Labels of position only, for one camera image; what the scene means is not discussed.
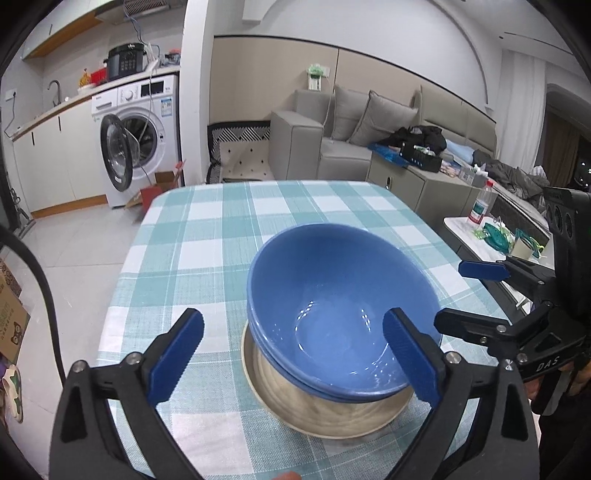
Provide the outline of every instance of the rice cooker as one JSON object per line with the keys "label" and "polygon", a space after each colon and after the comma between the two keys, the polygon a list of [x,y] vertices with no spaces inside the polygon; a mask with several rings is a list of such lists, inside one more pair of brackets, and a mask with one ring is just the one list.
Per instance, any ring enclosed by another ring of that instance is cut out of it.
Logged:
{"label": "rice cooker", "polygon": [[144,71],[144,44],[126,43],[109,50],[107,82]]}

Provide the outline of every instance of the red basket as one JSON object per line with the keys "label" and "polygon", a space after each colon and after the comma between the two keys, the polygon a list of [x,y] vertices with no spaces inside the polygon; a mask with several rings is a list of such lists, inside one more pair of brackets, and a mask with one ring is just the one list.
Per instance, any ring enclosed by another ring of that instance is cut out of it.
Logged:
{"label": "red basket", "polygon": [[107,67],[101,68],[90,74],[90,82],[95,85],[105,83],[107,81]]}

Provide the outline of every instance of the faucet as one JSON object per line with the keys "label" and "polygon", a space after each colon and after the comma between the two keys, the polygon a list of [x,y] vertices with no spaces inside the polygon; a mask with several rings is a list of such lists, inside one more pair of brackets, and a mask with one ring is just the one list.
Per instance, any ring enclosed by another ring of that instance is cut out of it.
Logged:
{"label": "faucet", "polygon": [[53,106],[58,106],[61,103],[61,86],[60,86],[60,82],[58,82],[57,80],[52,80],[49,82],[49,85],[47,86],[47,90],[51,89],[51,85],[55,83],[57,85],[57,103],[55,100],[52,100],[53,102]]}

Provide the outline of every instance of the ceiling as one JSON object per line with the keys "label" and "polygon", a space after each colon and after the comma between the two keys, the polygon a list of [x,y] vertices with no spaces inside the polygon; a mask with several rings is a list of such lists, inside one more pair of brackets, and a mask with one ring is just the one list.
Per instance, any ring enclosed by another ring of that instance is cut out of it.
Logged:
{"label": "ceiling", "polygon": [[463,9],[503,48],[541,58],[585,77],[556,29],[527,0],[446,1]]}

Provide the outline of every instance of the blue container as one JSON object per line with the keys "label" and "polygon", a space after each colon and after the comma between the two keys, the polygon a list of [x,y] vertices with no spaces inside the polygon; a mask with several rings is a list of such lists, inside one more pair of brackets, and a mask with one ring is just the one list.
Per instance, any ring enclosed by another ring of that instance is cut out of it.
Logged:
{"label": "blue container", "polygon": [[333,397],[332,395],[328,395],[324,392],[321,392],[319,390],[315,390],[314,388],[306,385],[304,382],[301,382],[300,380],[298,380],[296,377],[294,377],[293,375],[290,375],[285,368],[283,368],[280,364],[277,363],[277,360],[275,360],[273,358],[273,356],[268,352],[268,350],[266,349],[264,343],[260,340],[259,337],[257,337],[256,331],[253,330],[253,328],[251,327],[251,335],[252,335],[252,339],[255,341],[256,346],[258,347],[258,349],[261,351],[261,353],[263,354],[263,356],[267,359],[267,361],[271,364],[271,366],[283,377],[285,378],[288,382],[290,382],[292,385],[295,385],[297,388],[299,388],[300,390],[303,390],[306,393],[309,393],[310,395],[314,395],[315,397],[318,398],[323,398],[324,400],[328,400],[328,401],[334,401],[337,403],[363,403],[364,400],[360,400],[360,399],[350,399],[350,398],[338,398],[338,397]]}
{"label": "blue container", "polygon": [[389,242],[347,225],[298,225],[271,238],[251,264],[247,299],[266,357],[331,397],[375,401],[408,386],[382,333],[390,308],[441,342],[425,275]]}

